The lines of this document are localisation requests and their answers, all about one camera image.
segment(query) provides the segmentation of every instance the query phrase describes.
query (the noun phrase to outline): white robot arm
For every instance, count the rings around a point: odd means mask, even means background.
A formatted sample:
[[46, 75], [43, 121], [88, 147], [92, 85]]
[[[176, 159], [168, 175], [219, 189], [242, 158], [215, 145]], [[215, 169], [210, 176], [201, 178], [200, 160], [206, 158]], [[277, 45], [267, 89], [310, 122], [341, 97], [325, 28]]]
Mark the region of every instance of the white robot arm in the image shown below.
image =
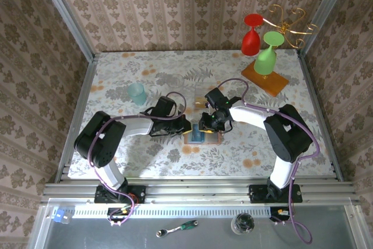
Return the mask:
[[[145, 186], [128, 185], [114, 161], [114, 155], [121, 139], [126, 136], [169, 135], [172, 137], [191, 131], [191, 123], [185, 118], [185, 114], [179, 112], [175, 117], [170, 116], [174, 107], [176, 108], [174, 100], [161, 96], [155, 107], [147, 109], [140, 116], [111, 118], [102, 111], [95, 113], [74, 143], [75, 150], [83, 158], [91, 161], [91, 166], [94, 167], [96, 174], [106, 187], [98, 187], [100, 189], [96, 191], [95, 202], [98, 202], [97, 197], [104, 198], [99, 202], [125, 202], [126, 198], [118, 195], [119, 193], [127, 194], [131, 189], [132, 193], [138, 193], [139, 198], [140, 194], [145, 191]], [[100, 137], [94, 140], [101, 131]]]
[[[258, 110], [256, 106], [244, 104], [239, 97], [229, 100], [218, 88], [211, 90], [205, 97], [215, 112], [211, 115], [202, 114], [199, 121], [200, 131], [224, 132], [226, 122], [230, 124], [230, 131], [233, 128], [232, 121], [246, 122], [267, 131], [272, 148], [277, 154], [275, 166], [268, 179], [268, 194], [277, 200], [290, 183], [298, 157], [307, 151], [312, 139], [291, 121], [277, 114]], [[307, 127], [293, 106], [286, 104], [279, 111]]]

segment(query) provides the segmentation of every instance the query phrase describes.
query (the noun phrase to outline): green handle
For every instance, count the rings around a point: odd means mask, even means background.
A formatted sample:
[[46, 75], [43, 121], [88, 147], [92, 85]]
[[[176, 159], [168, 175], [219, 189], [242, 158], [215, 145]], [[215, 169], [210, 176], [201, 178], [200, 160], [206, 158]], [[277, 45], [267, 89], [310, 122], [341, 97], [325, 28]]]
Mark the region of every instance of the green handle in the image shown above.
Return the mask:
[[181, 225], [181, 230], [191, 230], [194, 229], [198, 225], [197, 220], [188, 221]]

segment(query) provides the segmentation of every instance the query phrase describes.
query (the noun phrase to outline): orange wooden stand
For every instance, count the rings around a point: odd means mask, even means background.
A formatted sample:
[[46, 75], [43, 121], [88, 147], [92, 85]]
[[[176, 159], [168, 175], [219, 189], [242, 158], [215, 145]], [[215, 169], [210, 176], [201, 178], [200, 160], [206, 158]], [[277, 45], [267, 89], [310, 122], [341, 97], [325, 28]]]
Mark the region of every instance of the orange wooden stand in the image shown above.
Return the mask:
[[256, 73], [254, 70], [254, 63], [255, 61], [242, 70], [241, 75], [265, 90], [271, 96], [277, 96], [289, 83], [287, 79], [277, 74], [275, 71], [266, 76]]

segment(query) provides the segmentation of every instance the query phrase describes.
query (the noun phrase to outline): patterned wallpaper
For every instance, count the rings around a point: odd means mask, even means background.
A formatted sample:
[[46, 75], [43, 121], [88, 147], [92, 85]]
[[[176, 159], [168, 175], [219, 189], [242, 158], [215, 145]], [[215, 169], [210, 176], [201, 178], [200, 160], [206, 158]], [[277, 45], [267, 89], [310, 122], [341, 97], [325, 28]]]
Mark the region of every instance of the patterned wallpaper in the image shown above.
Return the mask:
[[51, 0], [0, 0], [0, 248], [26, 248], [86, 67]]
[[307, 56], [342, 172], [373, 233], [373, 0], [337, 0]]
[[[249, 27], [243, 19], [258, 12], [273, 21], [267, 10], [273, 3], [284, 7], [285, 18], [293, 7], [302, 7], [304, 30], [321, 0], [66, 0], [92, 49], [221, 50], [238, 49]], [[263, 35], [268, 25], [258, 30]]]

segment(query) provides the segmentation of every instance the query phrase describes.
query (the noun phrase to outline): purple cable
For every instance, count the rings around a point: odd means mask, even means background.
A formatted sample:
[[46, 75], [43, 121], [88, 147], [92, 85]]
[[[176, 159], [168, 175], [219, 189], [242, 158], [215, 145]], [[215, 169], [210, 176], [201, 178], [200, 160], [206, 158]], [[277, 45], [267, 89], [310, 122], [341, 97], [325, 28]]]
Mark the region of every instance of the purple cable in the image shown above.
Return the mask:
[[[113, 117], [111, 119], [109, 119], [100, 129], [99, 131], [96, 133], [96, 136], [93, 138], [93, 141], [91, 143], [91, 146], [89, 147], [88, 149], [88, 154], [87, 154], [87, 160], [88, 160], [88, 164], [90, 167], [94, 168], [94, 164], [92, 162], [92, 150], [93, 150], [93, 147], [95, 146], [98, 138], [100, 137], [100, 135], [102, 134], [102, 132], [105, 130], [105, 128], [110, 124], [112, 123], [113, 121], [115, 120], [124, 120], [124, 119], [131, 119], [131, 118], [145, 118], [145, 119], [157, 119], [157, 120], [165, 120], [165, 121], [168, 121], [168, 120], [174, 120], [174, 119], [177, 119], [179, 117], [181, 117], [183, 115], [183, 113], [185, 112], [185, 109], [187, 107], [187, 101], [185, 100], [185, 97], [181, 94], [181, 93], [178, 93], [178, 92], [169, 92], [167, 93], [166, 97], [168, 97], [170, 94], [178, 94], [179, 96], [182, 97], [182, 99], [184, 100], [184, 109], [183, 111], [176, 115], [176, 116], [173, 116], [173, 117], [154, 117], [154, 116], [147, 116], [147, 115], [128, 115], [128, 116], [117, 116], [117, 117]], [[109, 187], [105, 182], [104, 180], [101, 178], [101, 176], [98, 174], [97, 170], [94, 169], [94, 172], [96, 174], [96, 176], [98, 177], [98, 179], [101, 181], [102, 185], [104, 185], [107, 189], [109, 189], [110, 191], [116, 193], [116, 194], [119, 194], [119, 195], [124, 195], [125, 197], [127, 197], [130, 202], [131, 202], [131, 210], [129, 211], [127, 217], [125, 219], [123, 219], [121, 222], [119, 222], [120, 224], [123, 224], [124, 222], [126, 222], [129, 217], [133, 214], [133, 210], [135, 208], [135, 202], [133, 201], [133, 199], [128, 195], [128, 194], [125, 194], [123, 192], [118, 192], [117, 190]]]
[[[237, 80], [237, 81], [240, 81], [240, 82], [243, 82], [245, 83], [246, 85], [246, 89], [244, 91], [244, 93], [242, 94], [242, 102], [245, 104], [246, 107], [249, 107], [249, 108], [252, 108], [252, 109], [256, 109], [256, 110], [259, 110], [259, 111], [263, 111], [263, 112], [270, 112], [270, 113], [273, 113], [273, 114], [277, 114], [277, 115], [280, 115], [281, 117], [285, 118], [285, 119], [288, 119], [289, 121], [295, 123], [295, 125], [299, 126], [301, 129], [303, 129], [303, 131], [312, 139], [313, 143], [315, 144], [316, 146], [316, 151], [311, 154], [311, 155], [307, 155], [307, 156], [302, 156], [302, 157], [299, 157], [296, 162], [295, 162], [295, 166], [293, 168], [293, 171], [291, 172], [291, 175], [290, 175], [290, 183], [289, 183], [289, 197], [288, 197], [288, 204], [289, 204], [289, 214], [290, 214], [290, 219], [291, 219], [291, 224], [293, 225], [293, 228], [294, 228], [294, 231], [295, 233], [297, 234], [297, 236], [300, 238], [300, 240], [302, 240], [305, 244], [311, 244], [312, 243], [312, 234], [311, 232], [307, 229], [307, 227], [305, 225], [303, 225], [302, 223], [300, 222], [297, 222], [294, 220], [294, 216], [293, 216], [293, 207], [291, 206], [291, 192], [293, 190], [293, 184], [294, 184], [294, 177], [295, 177], [295, 174], [297, 172], [297, 169], [299, 167], [299, 162], [301, 160], [304, 160], [304, 159], [309, 159], [311, 157], [316, 157], [320, 154], [320, 146], [319, 146], [319, 143], [317, 142], [316, 138], [314, 137], [314, 135], [312, 134], [311, 131], [309, 131], [309, 129], [307, 129], [304, 125], [302, 125], [302, 123], [298, 122], [297, 120], [295, 120], [294, 118], [291, 118], [289, 117], [288, 115], [285, 115], [281, 112], [278, 112], [276, 110], [273, 110], [273, 109], [269, 109], [269, 108], [265, 108], [265, 107], [262, 107], [262, 106], [257, 106], [257, 105], [251, 105], [251, 104], [248, 104], [246, 103], [244, 97], [245, 97], [245, 94], [246, 92], [248, 91], [249, 89], [249, 84], [241, 79], [241, 78], [231, 78], [231, 79], [227, 79], [223, 82], [221, 82], [218, 87], [220, 87], [222, 84], [228, 82], [228, 81], [232, 81], [232, 80]], [[305, 229], [308, 234], [309, 234], [309, 241], [305, 240], [299, 233], [298, 229], [296, 228], [296, 225], [299, 225], [301, 226], [303, 229]]]

